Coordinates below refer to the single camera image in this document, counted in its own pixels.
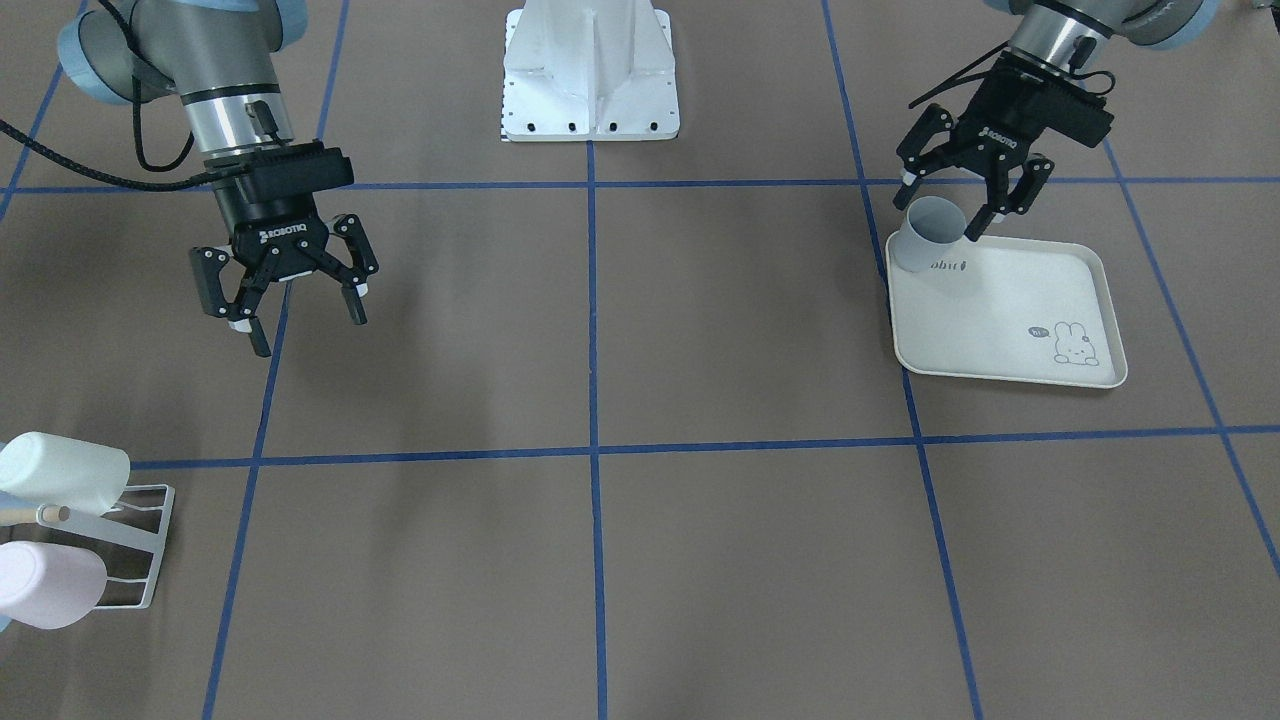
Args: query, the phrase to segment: black cable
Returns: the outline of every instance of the black cable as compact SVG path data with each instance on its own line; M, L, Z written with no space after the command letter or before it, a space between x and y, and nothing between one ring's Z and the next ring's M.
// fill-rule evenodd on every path
M961 85L964 85L966 82L973 82L975 79L982 79L982 78L987 77L987 73L978 73L978 74L973 74L973 76L965 76L965 73L968 73L969 70L972 70L972 69L977 68L978 65L986 63L987 60L992 59L993 56L998 55L1000 51L1004 50L1005 47L1009 47L1009 42L1001 42L1000 45L997 45L997 46L992 47L991 50L988 50L982 58L978 58L977 60L974 60L974 61L969 63L968 65L960 68L959 70L955 72L955 74L952 74L947 79L940 82L937 87L934 87L933 90L925 92L924 95L922 95L922 96L916 97L914 101L911 101L911 104L906 106L908 110L914 110L915 106L919 105L920 102L925 102L928 100L932 100L933 97L936 97L936 96L938 96L938 95L941 95L941 94L943 94L943 92L946 92L946 91L948 91L948 90L951 90L954 87L959 87L959 86L961 86Z
M1093 91L1091 91L1091 90L1088 90L1088 88L1085 88L1085 91L1088 91L1088 92L1089 92L1091 95L1094 95L1094 96L1098 96L1098 97L1102 97L1103 95L1107 95L1107 94L1110 94L1110 92L1111 92L1112 90L1115 90L1115 88L1116 88L1116 74L1115 74L1115 73L1112 73L1111 70L1098 70L1098 72L1096 72L1096 73L1088 73L1088 74L1084 74L1084 76L1078 76L1078 74L1074 74L1074 73L1073 73L1073 74L1071 74L1071 79L1074 79L1074 81L1078 81L1078 82L1082 82L1082 83L1083 83L1084 81L1088 81L1089 78L1096 78L1096 77L1100 77L1100 76L1101 76L1101 77L1105 77L1105 78L1107 78L1107 79L1110 79L1110 81L1111 81L1111 86L1110 86L1110 87L1107 87L1106 90L1103 90L1102 92L1093 92Z
M70 158L67 158L65 155L61 155L41 145L40 142L36 141L36 138L31 137L29 135L22 132L20 129L10 126L4 120L0 120L0 132L8 135L9 137L29 147L32 151L52 160L54 163L67 168L73 173L84 176L90 179L95 179L97 182L102 182L106 184L114 184L116 187L124 187L128 190L141 190L143 192L174 192L178 190L187 190L214 182L216 179L237 176L243 172L239 168L233 168L229 169L228 172L220 172L220 173L207 173L207 172L200 173L184 181L178 181L178 182L141 182L129 178L122 178L119 176L113 176L110 173L104 173L101 170L95 170L93 168L90 168L87 165L82 165L76 160L72 160Z
M922 95L922 96L916 97L915 100L913 100L911 104L906 106L906 109L908 110L914 110L916 108L916 105L919 105L920 102L925 102L928 100L932 100L933 97L936 97L938 95L942 95L943 92L946 92L948 90L954 90L956 87L960 87L961 85L968 85L970 82L979 81L979 79L987 79L987 76L989 76L989 74L991 74L991 70L987 70L984 73L974 73L972 76L964 76L964 77L951 76L948 79L943 81L942 85L934 87L933 90L931 90L931 91L925 92L924 95Z
M133 28L129 27L128 20L124 19L120 10L108 0L97 0L97 4L101 5L109 15L111 15L115 24L119 26L120 32L124 33L124 44L128 46L129 53L137 58L142 58L142 47L138 45L138 38L133 35ZM152 165L147 161L147 154L142 142L142 81L137 77L133 78L133 97L129 100L133 105L133 154L138 159L138 165L141 165L143 170L151 173L166 173L177 169L178 165L182 165L183 161L187 160L187 156L191 155L191 149L196 145L195 133L187 135L187 143L182 147L182 152L178 154L178 158L174 161L164 165Z

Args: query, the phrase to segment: cup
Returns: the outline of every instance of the cup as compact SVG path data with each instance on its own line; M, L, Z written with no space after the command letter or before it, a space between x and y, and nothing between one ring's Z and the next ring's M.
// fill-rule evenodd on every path
M129 482L123 450L49 433L23 433L0 447L0 492L37 505L102 515Z
M88 615L106 589L106 564L91 550L15 541L0 544L0 614L44 630Z
M966 227L964 211L955 202L920 197L908 206L902 228L890 238L890 259L909 273L919 273L941 260L964 237Z

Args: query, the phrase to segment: blue tape line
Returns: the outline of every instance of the blue tape line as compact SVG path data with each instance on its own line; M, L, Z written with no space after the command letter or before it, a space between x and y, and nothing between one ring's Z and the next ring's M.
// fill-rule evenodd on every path
M595 571L595 714L609 717L608 632L604 603L604 515L600 502L600 455L591 454L591 557Z
M924 445L983 445L1004 442L1061 442L1076 439L1138 439L1153 437L1216 436L1217 428L1149 428L1133 430L1066 430L1043 433L998 433L968 436L925 436Z
M649 187L844 187L855 186L852 178L818 179L689 179L689 181L602 181L600 188L649 188Z
M338 85L338 64L342 61L342 44L347 38L347 15L351 10L351 0L342 0L342 12L338 14L338 33L333 38L333 55L329 58L329 79L325 81L324 102L320 104L320 123L316 126L316 140L324 140L324 131L329 127L329 108L333 105L333 88Z
M938 547L938 562L942 566L942 579L947 588L947 603L951 607L951 623L955 625L956 644L960 648L960 662L964 666L964 679L969 688L969 705L975 720L983 720L982 697L978 693L978 675L973 667L973 653L969 651L969 632L965 629L964 612L960 610L960 592L956 589L955 573L951 569L951 551L947 548L947 536L942 527L942 511L938 509L938 496L933 487L933 471L929 469L929 456L922 442L920 416L915 409L915 393L911 391L911 377L902 369L902 393L906 396L906 411L911 418L911 434L915 436L915 457L920 464L920 477L924 479L924 497L929 505L929 521L933 524L933 542Z
M925 178L924 184L982 184L977 178ZM1117 184L1112 178L1050 178L1051 184ZM1167 178L1125 178L1129 184L1274 184L1280 177L1167 177ZM835 179L710 179L710 181L602 181L596 188L660 188L660 187L873 187L897 186L896 178L856 178ZM357 182L335 187L330 192L343 191L442 191L442 190L585 190L580 181L468 181L468 182ZM10 192L0 188L0 192ZM141 192L115 186L45 186L15 187L14 195L102 195ZM207 186L189 187L178 192L211 192Z
M1274 434L1280 433L1280 425L1230 425L1226 428L1230 434Z
M129 469L134 473L152 473L157 470L216 470L225 468L252 468L261 462L252 457L220 457L209 460L134 460Z
M343 0L342 17L338 22L338 33L334 37L333 60L329 67L329 79L325 87L325 102L320 109L319 127L323 128L329 113L329 99L333 96L333 83L337 77L338 58L342 53L343 27L347 19L348 0ZM317 129L316 137L324 133ZM262 414L259 421L257 437L253 439L253 459L262 459L262 450L266 446L266 430L271 419L271 405L275 400L275 384L280 370L280 359L284 356L284 336L289 325L289 299L293 296L293 282L284 286L284 300L280 302L280 320L275 327L275 345L271 354L271 366L266 374L266 388L262 392ZM209 685L205 691L205 708L202 720L212 720L214 707L218 702L218 685L221 682L223 660L227 655L227 637L230 632L232 615L236 609L236 591L239 585L239 570L244 559L244 541L248 534L248 523L253 511L253 496L257 492L259 465L250 468L248 480L244 484L244 502L241 509L241 521L236 533L236 548L232 551L232 566L227 578L227 594L223 598L223 614L218 625L218 639L214 646L214 660L209 667Z
M604 515L600 505L600 356L596 264L595 143L586 142L586 265L588 265L588 424L591 459L591 557L595 569L595 702L598 720L609 717L608 628L604 605Z
M605 445L600 455L668 455L694 452L753 452L776 450L840 450L850 447L900 447L915 445L911 437L849 439L764 439L746 442L672 442L652 445Z
M1134 227L1138 228L1138 238L1142 241L1142 247L1147 252L1147 261L1151 264L1151 270L1156 275L1156 283L1160 286L1160 292L1165 297L1165 305L1169 309L1169 315L1174 320L1174 327L1178 328L1178 336L1183 341L1183 350L1187 352L1187 360L1190 361L1192 370L1196 373L1196 380L1201 386L1201 392L1204 396L1204 404L1208 405L1208 411L1213 416L1213 425L1216 427L1221 439L1222 447L1226 450L1226 456L1231 461L1231 470L1235 473L1235 480L1240 486L1240 492L1244 495L1245 505L1249 507L1249 515L1253 516L1253 523L1258 528L1258 534L1262 538L1262 544L1267 550L1267 555L1271 559L1271 568L1275 570L1276 577L1280 577L1280 552L1276 551L1275 539L1271 537L1271 530L1267 528L1266 519L1262 516L1262 510L1258 507L1256 496L1253 495L1253 488L1249 487L1249 479L1244 474L1244 468L1240 466L1240 461L1235 455L1235 446L1231 443L1231 436L1228 432L1226 424L1222 421L1222 414L1219 411L1217 401L1213 400L1213 392L1210 389L1208 379L1204 375L1203 368L1201 368L1199 359L1196 355L1196 348L1192 346L1190 333L1187 332L1187 325L1183 324L1181 313L1178 311L1178 304L1174 302L1174 295L1169 290L1169 283L1165 282L1165 273L1160 269L1160 261L1156 259L1156 250L1151 245L1151 237L1147 234L1147 225L1142 222L1142 214L1138 211L1138 204L1133 199L1133 192L1129 191L1129 183L1126 182L1124 173L1120 170L1120 161L1116 158L1115 149L1111 146L1111 141L1103 141L1103 147L1107 151L1107 159L1111 160L1111 168L1115 170L1116 179L1120 181L1120 191L1124 193L1125 202L1129 205L1129 214L1133 215Z
M14 195L127 195L127 193L143 193L143 190L133 190L128 187L119 187L114 184L84 184L84 186L35 186L35 187L15 187L13 190ZM212 188L207 184L197 187L187 187L183 190L174 190L170 192L212 192Z
M357 182L343 190L586 190L586 183L576 181Z
M854 168L858 172L858 179L863 195L863 210L867 213L867 225L872 236L872 249L876 252L876 269L881 275L881 281L888 283L888 277L884 268L884 255L881 250L879 232L876 225L876 213L872 208L870 188L867 184L867 173L863 168L863 155L861 149L858 143L858 127L854 123L854 110L852 104L849 100L849 88L845 82L844 64L840 59L840 47L836 42L836 28L831 19L831 3L829 0L822 0L822 13L827 23L827 41L831 44L831 59L836 69L836 82L840 86L840 100L845 110L845 123L849 129L849 145L854 152ZM956 642L960 648L960 659L964 665L965 683L969 688L969 703L973 708L974 720L983 720L982 711L982 698L978 692L978 678L973 667L973 657L969 652L969 635L965 630L964 614L960 610L960 594L956 591L955 577L951 571L951 553L947 550L946 533L942 528L942 515L938 511L937 497L933 492L933 474L929 470L929 457L925 451L925 445L923 442L923 433L920 432L920 418L915 407L915 396L911 392L911 378L906 369L902 369L902 395L906 401L908 416L911 420L911 436L915 443L916 460L920 465L920 478L924 482L924 492L929 503L929 516L933 523L933 537L938 547L938 561L942 566L942 579L947 588L947 600L951 603L951 620L955 625Z
M81 0L79 12L84 12L84 6L88 0ZM31 123L31 132L27 135L35 138L40 133L40 126L45 122L45 113L49 111L50 102L54 101L54 92L58 90L58 81L63 77L61 67L54 68L54 77L49 79L49 87L45 88L45 97L40 101L40 109L36 110L36 119ZM5 215L9 214L9 204L13 202L14 190L18 187L18 181L22 178L22 172L27 168L27 158L31 156L31 149L26 145L22 146L22 152L18 155L18 164L13 168L13 176L9 177L9 184L6 186L6 192L0 197L0 222L4 222Z
M1160 437L1217 436L1217 428L1134 428L1119 430L1051 430L1038 433L989 433L964 436L864 437L835 439L760 439L730 442L685 442L602 445L599 455L687 455L700 452L760 452L791 450L841 450L859 447L904 447L924 445L986 445L1016 442L1070 442L1100 439L1140 439ZM1280 434L1280 425L1234 425L1228 434ZM159 470L196 470L227 468L297 468L312 465L376 465L393 462L452 462L467 460L516 460L534 457L588 457L590 446L524 447L507 450L442 450L425 452L378 452L358 455L296 455L276 457L218 457L192 460L141 460L132 469L138 473Z
M262 413L259 416L257 436L253 438L253 459L262 457L262 448L266 446L266 428L271 419L271 404L275 398L275 380L280 370L280 357L284 354L284 332L289 324L289 296L293 292L293 283L284 287L284 301L280 304L280 322L275 327L275 345L273 346L271 365L266 373L266 388L262 392ZM214 706L218 703L218 685L223 676L223 661L227 657L227 638L230 634L232 615L236 610L236 592L239 588L239 573L244 561L244 544L248 539L250 519L253 515L253 498L257 493L257 477L260 466L253 465L248 470L248 479L244 483L244 500L241 505L239 524L236 529L236 547L232 551L232 565L227 574L227 593L223 596L223 612L218 620L218 638L214 644L214 660L209 667L209 684L205 688L205 710L202 719L212 720Z

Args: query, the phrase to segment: bunny illustration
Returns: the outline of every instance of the bunny illustration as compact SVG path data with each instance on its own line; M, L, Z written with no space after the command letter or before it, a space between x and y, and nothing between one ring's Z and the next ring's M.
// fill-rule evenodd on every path
M1053 325L1053 334L1057 343L1053 346L1057 355L1053 360L1064 365L1097 365L1098 351L1089 342L1089 336L1080 323L1059 323Z

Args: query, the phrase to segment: tray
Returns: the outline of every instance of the tray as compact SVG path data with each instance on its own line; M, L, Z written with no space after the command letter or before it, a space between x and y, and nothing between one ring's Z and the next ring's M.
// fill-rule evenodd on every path
M1129 375L1102 259L1082 245L961 241L919 273L890 261L888 295L913 373L1091 388Z

